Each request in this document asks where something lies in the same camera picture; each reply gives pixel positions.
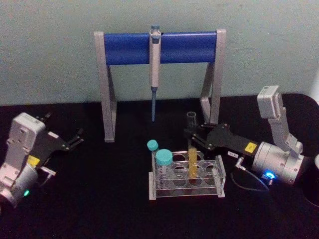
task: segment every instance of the black table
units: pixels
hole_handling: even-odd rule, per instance
[[[307,156],[319,153],[319,107],[304,95],[283,95],[290,132]],[[116,142],[104,143],[100,103],[7,106],[0,108],[0,163],[12,119],[21,112],[53,112],[47,129],[65,140],[84,128],[85,142],[59,154],[48,167],[57,174],[42,188],[32,188],[19,206],[0,219],[0,238],[319,238],[319,209],[301,188],[275,183],[270,193],[236,187],[228,177],[225,198],[196,196],[149,201],[151,155],[146,142],[160,148],[187,149],[185,115],[202,114],[198,99],[157,102],[151,122],[150,102],[118,104]],[[256,96],[223,97],[220,122],[233,133],[273,143],[261,119]],[[223,157],[228,173],[235,160]],[[249,186],[252,179],[235,175]]]

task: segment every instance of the yellow liquid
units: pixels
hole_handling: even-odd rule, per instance
[[[188,149],[189,177],[195,179],[197,176],[197,150],[194,147]]]

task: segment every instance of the green led light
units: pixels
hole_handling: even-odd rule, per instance
[[[24,192],[24,196],[26,197],[26,196],[28,196],[30,194],[30,191],[29,190],[26,190],[25,192]]]

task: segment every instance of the black cable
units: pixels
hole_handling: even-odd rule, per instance
[[[255,179],[257,179],[257,180],[263,185],[263,187],[264,187],[265,189],[256,189],[256,188],[246,188],[246,187],[243,187],[243,186],[239,185],[239,184],[235,181],[235,179],[234,179],[234,177],[233,177],[233,172],[231,172],[231,173],[230,173],[230,178],[231,178],[231,180],[233,181],[233,183],[234,183],[237,187],[240,187],[241,189],[249,190],[249,191],[269,192],[269,188],[267,187],[267,185],[266,185],[262,180],[260,180],[255,174],[253,174],[253,173],[251,173],[251,172],[249,172],[249,171],[247,171],[247,170],[243,170],[243,171],[247,172],[249,175],[251,175],[251,176],[253,176]]]

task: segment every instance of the light blue wall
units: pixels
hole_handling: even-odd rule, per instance
[[[223,95],[308,93],[319,67],[317,0],[1,1],[0,105],[98,101],[93,31],[227,29]],[[159,98],[196,97],[205,64],[163,65]],[[117,98],[150,99],[148,66],[113,69]]]

